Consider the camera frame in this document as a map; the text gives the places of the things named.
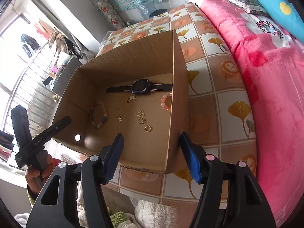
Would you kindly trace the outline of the left hand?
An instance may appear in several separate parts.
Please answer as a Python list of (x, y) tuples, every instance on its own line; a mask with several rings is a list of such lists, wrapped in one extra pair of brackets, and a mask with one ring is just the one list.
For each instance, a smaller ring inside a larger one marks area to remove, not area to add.
[(41, 187), (38, 186), (37, 182), (35, 181), (35, 178), (42, 177), (42, 183), (44, 184), (55, 168), (53, 158), (50, 155), (47, 156), (47, 163), (48, 165), (42, 173), (33, 167), (29, 167), (26, 171), (25, 179), (27, 185), (31, 192), (35, 195), (38, 195), (41, 190)]

